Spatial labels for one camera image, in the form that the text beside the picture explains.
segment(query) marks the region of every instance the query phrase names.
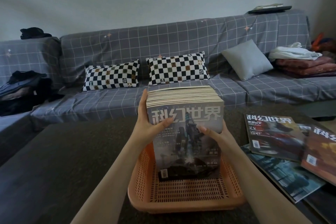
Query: white garment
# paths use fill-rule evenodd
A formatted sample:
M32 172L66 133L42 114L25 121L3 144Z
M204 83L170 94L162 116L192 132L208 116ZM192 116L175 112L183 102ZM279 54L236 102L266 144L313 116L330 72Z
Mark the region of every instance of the white garment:
M268 59L272 62L275 59L301 59L301 60L316 60L322 54L311 52L305 48L301 48L299 42L293 43L288 47L276 47L269 53Z

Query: hand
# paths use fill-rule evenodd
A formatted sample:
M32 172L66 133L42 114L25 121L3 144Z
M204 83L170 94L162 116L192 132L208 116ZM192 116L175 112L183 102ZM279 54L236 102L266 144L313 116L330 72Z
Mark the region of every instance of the hand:
M163 129L168 127L173 122L173 118L164 119L162 122L152 125L148 121L147 115L147 100L148 92L144 90L138 107L138 120L134 126L130 140L135 143L139 143L141 147L145 147L154 137L160 133Z
M235 138L232 136L232 134L226 127L224 120L223 120L223 129L220 134L203 126L199 126L198 129L203 134L213 138L218 143L219 147L221 148L222 152L224 152L224 154L232 155L233 152L235 153L240 151L239 145L237 144Z

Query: dark table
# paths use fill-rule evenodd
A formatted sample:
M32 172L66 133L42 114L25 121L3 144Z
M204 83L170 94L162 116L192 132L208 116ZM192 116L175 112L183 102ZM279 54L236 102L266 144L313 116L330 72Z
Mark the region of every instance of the dark table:
M239 145L248 143L243 113L291 116L319 123L287 104L225 111ZM54 124L44 129L0 167L0 223L70 223L108 171L132 133L136 117L101 122ZM322 223L304 203L298 208ZM259 223L251 207L234 210L151 215L135 210L125 197L119 223Z

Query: basket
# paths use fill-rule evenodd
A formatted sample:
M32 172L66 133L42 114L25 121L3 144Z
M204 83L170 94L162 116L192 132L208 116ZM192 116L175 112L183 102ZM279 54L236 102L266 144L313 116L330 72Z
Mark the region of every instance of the basket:
M246 202L237 176L223 156L218 179L160 182L153 143L138 158L128 185L128 198L134 208L152 214L228 210Z

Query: black and white checkered pillow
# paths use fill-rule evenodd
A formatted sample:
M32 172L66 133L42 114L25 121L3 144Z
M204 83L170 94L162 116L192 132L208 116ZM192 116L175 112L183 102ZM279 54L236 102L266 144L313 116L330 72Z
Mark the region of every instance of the black and white checkered pillow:
M146 61L149 66L149 85L210 78L204 65L204 52L168 58L147 58Z
M136 87L139 60L112 66L89 66L83 91Z

